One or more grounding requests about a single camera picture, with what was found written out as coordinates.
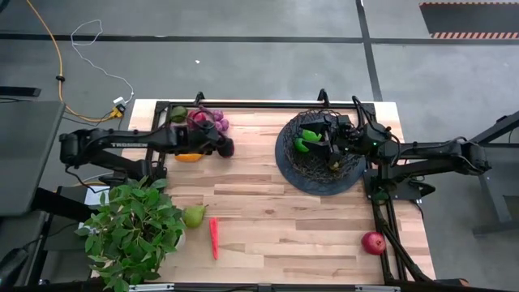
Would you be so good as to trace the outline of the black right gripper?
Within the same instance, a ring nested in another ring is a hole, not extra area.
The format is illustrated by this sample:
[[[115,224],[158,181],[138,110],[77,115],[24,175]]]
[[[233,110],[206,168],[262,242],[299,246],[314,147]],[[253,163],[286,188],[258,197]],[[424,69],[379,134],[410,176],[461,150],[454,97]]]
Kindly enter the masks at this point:
[[[302,122],[300,127],[307,131],[324,131],[324,141],[306,142],[309,152],[326,163],[338,163],[341,155],[347,153],[365,155],[361,145],[362,129],[356,127],[348,115],[330,115],[309,122]]]

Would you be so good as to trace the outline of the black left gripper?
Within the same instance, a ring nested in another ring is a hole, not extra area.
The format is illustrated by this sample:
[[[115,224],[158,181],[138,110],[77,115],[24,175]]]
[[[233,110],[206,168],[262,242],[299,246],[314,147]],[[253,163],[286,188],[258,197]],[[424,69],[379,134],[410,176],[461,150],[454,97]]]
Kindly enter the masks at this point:
[[[219,153],[217,143],[224,143],[227,137],[216,126],[208,129],[192,130],[187,124],[177,126],[177,154],[199,153],[205,156]]]

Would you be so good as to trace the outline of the dark red lumpy vegetable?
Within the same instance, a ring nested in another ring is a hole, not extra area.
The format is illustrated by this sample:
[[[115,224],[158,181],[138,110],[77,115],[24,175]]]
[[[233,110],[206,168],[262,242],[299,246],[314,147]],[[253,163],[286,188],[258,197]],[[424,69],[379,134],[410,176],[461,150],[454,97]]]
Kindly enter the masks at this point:
[[[234,141],[227,137],[218,140],[217,152],[221,157],[231,158],[234,155]]]

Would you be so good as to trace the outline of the green bell pepper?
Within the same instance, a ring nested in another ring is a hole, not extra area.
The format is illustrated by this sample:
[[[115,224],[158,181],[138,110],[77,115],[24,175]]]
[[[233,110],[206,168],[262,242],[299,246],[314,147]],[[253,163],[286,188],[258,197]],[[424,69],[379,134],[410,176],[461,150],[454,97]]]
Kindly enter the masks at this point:
[[[310,152],[310,149],[305,146],[304,142],[320,142],[322,138],[321,134],[316,134],[313,131],[302,130],[302,134],[294,140],[294,147],[298,152]]]

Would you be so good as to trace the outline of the purple grape bunch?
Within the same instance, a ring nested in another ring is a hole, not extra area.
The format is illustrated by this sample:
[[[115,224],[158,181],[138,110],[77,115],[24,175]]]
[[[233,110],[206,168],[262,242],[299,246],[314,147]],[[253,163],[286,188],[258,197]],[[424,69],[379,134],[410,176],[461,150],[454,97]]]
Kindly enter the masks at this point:
[[[228,131],[229,129],[229,121],[224,117],[224,113],[222,110],[211,110],[212,120],[218,131]]]

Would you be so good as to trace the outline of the red apple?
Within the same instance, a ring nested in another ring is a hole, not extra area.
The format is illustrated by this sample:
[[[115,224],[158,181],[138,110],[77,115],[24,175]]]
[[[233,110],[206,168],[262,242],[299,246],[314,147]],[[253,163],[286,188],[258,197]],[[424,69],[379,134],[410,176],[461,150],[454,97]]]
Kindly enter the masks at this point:
[[[192,110],[187,114],[187,125],[192,130],[208,129],[212,126],[201,110]]]

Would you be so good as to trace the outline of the green avocado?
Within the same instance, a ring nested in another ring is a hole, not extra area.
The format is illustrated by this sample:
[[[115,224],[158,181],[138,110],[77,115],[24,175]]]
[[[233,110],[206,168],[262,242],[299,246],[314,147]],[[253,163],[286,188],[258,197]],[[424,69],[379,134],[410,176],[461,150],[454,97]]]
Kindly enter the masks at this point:
[[[175,106],[171,109],[169,120],[174,123],[184,123],[187,120],[188,109],[184,106]]]

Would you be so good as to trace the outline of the green pear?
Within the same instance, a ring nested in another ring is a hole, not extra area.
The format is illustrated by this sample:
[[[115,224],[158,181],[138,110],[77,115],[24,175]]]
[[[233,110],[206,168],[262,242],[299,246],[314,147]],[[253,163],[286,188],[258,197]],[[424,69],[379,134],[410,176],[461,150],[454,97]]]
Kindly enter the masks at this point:
[[[204,219],[206,207],[204,205],[194,205],[185,207],[183,210],[182,219],[187,228],[198,228]]]

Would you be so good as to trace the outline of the orange carrot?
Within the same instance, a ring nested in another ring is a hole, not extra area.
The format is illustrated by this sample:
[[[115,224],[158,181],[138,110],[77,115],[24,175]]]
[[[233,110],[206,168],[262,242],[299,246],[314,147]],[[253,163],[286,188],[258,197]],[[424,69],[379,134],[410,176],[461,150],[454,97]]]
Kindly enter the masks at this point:
[[[219,258],[219,229],[218,220],[216,217],[211,217],[209,220],[210,237],[212,242],[212,256],[214,260]]]

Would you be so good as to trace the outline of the red pomegranate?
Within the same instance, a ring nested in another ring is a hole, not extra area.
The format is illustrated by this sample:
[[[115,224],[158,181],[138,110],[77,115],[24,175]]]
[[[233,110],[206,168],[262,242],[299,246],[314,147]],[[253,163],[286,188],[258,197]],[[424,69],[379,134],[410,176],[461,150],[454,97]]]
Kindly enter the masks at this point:
[[[374,256],[380,256],[386,250],[384,236],[375,231],[365,233],[361,239],[361,244],[365,252]]]

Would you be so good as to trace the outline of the round dark blue mat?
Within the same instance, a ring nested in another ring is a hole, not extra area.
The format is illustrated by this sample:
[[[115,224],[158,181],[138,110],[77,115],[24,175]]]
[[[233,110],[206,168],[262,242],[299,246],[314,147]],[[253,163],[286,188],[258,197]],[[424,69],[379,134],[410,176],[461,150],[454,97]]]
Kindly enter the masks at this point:
[[[275,144],[277,167],[288,183],[311,195],[336,195],[350,189],[367,167],[362,156],[347,153],[333,166],[311,152],[298,152],[294,140],[302,134],[300,124],[323,116],[341,115],[329,109],[309,109],[298,113],[281,130]]]

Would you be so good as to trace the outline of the green leafy potted plant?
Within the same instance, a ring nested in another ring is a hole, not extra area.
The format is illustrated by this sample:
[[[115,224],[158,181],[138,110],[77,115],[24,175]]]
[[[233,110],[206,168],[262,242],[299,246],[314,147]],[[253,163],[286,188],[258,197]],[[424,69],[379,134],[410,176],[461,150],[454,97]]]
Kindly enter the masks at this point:
[[[99,205],[75,232],[85,238],[90,269],[107,290],[129,292],[158,279],[166,256],[176,252],[186,225],[182,210],[164,193],[166,186],[164,178],[142,178],[111,188],[109,203]]]

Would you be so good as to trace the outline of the white paper sheet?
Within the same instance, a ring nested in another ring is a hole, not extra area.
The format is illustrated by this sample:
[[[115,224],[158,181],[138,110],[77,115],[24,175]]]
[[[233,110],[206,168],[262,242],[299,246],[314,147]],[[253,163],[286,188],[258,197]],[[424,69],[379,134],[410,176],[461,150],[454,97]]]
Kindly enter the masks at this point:
[[[109,203],[108,186],[90,186],[86,189],[84,203],[88,206],[105,205]]]

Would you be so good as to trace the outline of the grey metal stand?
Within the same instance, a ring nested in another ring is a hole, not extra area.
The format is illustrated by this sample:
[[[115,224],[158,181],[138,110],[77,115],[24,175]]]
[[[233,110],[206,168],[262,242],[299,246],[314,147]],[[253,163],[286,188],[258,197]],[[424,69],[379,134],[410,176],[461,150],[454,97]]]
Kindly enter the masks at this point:
[[[483,194],[491,202],[496,222],[473,228],[474,237],[519,230],[519,212],[509,210],[506,199],[519,199],[519,111],[499,118],[494,125],[471,140],[487,151],[491,169],[478,177]]]

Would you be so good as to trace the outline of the black hazard striped mat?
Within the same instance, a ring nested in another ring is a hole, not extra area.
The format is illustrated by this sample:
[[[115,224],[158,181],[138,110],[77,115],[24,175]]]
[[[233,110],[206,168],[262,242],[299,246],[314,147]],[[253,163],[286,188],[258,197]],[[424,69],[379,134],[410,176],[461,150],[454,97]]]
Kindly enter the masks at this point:
[[[433,39],[519,40],[519,2],[420,2]]]

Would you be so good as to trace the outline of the grey side table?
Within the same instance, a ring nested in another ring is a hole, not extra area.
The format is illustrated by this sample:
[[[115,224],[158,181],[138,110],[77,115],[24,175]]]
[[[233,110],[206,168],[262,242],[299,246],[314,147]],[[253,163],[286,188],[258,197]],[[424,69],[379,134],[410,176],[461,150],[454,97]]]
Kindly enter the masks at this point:
[[[57,101],[0,104],[0,217],[33,209],[63,112]]]

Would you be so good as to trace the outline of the flat black bar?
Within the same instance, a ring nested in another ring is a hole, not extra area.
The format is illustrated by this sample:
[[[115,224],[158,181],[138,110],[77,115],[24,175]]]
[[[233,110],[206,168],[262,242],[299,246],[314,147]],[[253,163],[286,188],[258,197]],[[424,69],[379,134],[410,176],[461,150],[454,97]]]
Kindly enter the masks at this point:
[[[40,88],[0,86],[0,96],[39,97],[40,94]]]

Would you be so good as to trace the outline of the black rounded device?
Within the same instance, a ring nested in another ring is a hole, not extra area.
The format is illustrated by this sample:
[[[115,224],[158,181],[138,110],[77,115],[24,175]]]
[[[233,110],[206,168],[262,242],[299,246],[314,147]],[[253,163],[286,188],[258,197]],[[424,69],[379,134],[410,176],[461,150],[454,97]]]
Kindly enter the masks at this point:
[[[13,286],[28,259],[28,250],[14,248],[0,260],[0,288]]]

